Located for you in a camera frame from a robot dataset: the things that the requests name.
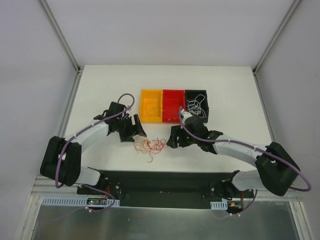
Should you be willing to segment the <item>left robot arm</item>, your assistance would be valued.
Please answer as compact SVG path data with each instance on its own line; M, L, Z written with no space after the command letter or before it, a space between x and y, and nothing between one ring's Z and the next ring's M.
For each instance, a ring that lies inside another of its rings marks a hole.
M69 136L53 136L47 145L40 174L61 185L88 185L99 195L105 191L102 174L93 168L82 166L82 153L99 140L117 132L122 143L134 142L135 136L146 137L139 115L129 114L129 107L112 101L109 109L93 118L83 129Z

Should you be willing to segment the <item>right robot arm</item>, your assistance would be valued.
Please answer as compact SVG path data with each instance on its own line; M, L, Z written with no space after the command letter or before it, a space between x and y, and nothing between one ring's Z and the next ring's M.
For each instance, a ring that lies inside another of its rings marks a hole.
M216 194L225 199L237 197L249 189L266 189L282 197L300 171L279 143L253 145L241 142L223 132L208 130L195 116L189 117L182 125L171 127L167 145L172 149L197 145L204 152L228 156L255 167L250 171L235 170L214 187Z

